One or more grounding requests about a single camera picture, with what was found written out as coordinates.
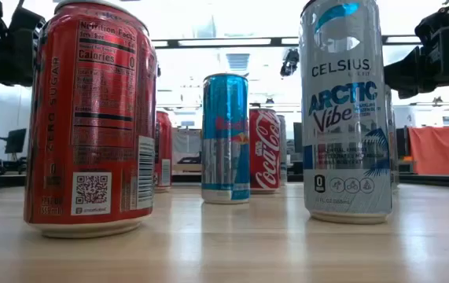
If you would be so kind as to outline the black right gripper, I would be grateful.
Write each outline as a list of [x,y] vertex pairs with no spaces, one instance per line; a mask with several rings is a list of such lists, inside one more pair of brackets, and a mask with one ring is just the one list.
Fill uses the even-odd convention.
[[402,60],[384,66],[385,84],[398,92],[399,99],[408,99],[420,93],[419,59],[421,48],[415,47]]

